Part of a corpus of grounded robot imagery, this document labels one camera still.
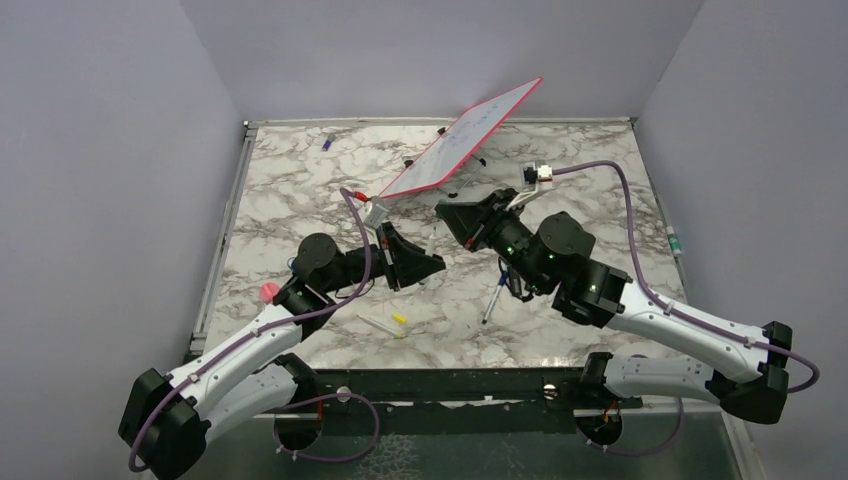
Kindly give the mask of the white green-tip marker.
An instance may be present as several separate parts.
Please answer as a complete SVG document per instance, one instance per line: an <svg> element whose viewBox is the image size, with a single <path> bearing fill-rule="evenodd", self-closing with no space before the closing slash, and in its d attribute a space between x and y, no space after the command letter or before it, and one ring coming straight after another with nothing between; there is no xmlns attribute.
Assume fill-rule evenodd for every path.
<svg viewBox="0 0 848 480"><path fill-rule="evenodd" d="M439 227L434 225L430 235L428 236L427 245L425 249L425 254L427 256L434 256L436 250L436 243L439 238Z"/></svg>

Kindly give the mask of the white black-tip marker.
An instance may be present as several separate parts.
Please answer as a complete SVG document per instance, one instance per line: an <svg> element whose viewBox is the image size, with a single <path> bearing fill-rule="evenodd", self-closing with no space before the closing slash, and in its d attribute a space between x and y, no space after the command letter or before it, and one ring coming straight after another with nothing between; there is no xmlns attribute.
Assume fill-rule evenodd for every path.
<svg viewBox="0 0 848 480"><path fill-rule="evenodd" d="M498 280L498 282L497 282L497 284L494 288L494 291L491 295L491 298L490 298L490 300L487 304L487 307L484 310L482 320L481 320L482 325L486 325L490 321L492 314L493 314L493 311L495 309L495 306L497 304L498 298L499 298L499 296L500 296L500 294L501 294L501 292L502 292L502 290L503 290L503 288L504 288L504 286L507 282L507 279L508 279L508 272L506 270L502 270L500 277L499 277L499 280Z"/></svg>

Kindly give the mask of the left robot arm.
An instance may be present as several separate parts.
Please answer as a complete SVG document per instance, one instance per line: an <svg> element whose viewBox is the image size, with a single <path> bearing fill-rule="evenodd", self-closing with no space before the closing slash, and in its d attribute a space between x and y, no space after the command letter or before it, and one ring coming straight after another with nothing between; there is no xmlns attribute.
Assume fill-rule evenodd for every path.
<svg viewBox="0 0 848 480"><path fill-rule="evenodd" d="M312 370L291 350L341 308L331 293L359 296L383 277L398 291L445 270L443 258L406 240L385 222L374 241L343 252L325 233L299 244L292 273L260 313L232 337L194 360L133 382L118 426L130 447L129 467L177 479L207 446L233 427L274 407L298 411L318 402Z"/></svg>

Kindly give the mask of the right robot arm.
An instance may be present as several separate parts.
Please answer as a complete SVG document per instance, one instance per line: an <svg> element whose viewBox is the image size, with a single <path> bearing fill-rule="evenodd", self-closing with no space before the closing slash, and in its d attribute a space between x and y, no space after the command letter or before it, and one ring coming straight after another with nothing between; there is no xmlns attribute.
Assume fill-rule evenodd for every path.
<svg viewBox="0 0 848 480"><path fill-rule="evenodd" d="M512 189L478 202L439 202L436 216L466 250L489 248L533 296L578 325L639 335L680 352L678 358L589 356L579 398L665 396L709 402L752 423L779 421L789 394L785 369L792 331L778 322L748 326L706 314L643 289L626 272L591 257L595 238L568 213L547 216L536 231L509 209Z"/></svg>

